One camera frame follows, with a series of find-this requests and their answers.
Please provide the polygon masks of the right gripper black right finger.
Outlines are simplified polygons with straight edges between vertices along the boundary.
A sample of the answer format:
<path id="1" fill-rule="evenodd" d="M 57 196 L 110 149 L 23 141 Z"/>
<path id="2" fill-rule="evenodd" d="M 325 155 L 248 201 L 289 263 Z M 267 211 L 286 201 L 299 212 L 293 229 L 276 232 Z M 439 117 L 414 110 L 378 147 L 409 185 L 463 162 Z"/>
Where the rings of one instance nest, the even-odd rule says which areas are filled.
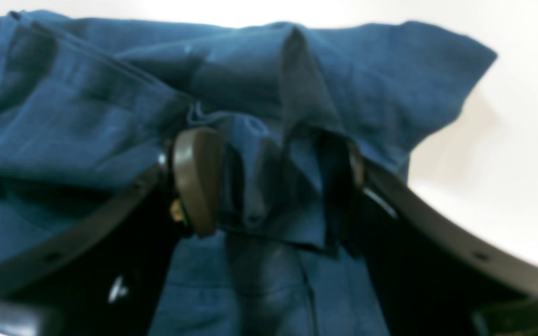
<path id="1" fill-rule="evenodd" d="M 538 266 L 431 208 L 350 139 L 320 137 L 330 239 L 361 257 L 391 336 L 538 336 Z"/>

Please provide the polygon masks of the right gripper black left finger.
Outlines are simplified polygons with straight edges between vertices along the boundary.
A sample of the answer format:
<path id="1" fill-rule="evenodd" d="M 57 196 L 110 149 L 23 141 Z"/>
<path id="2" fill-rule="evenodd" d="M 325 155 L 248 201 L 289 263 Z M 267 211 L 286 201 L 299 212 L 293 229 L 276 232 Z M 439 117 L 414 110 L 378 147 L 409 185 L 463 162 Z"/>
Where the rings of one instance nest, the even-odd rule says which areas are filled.
<path id="1" fill-rule="evenodd" d="M 215 233 L 224 141 L 180 132 L 82 222 L 0 262 L 0 336 L 145 336 L 181 238 Z"/>

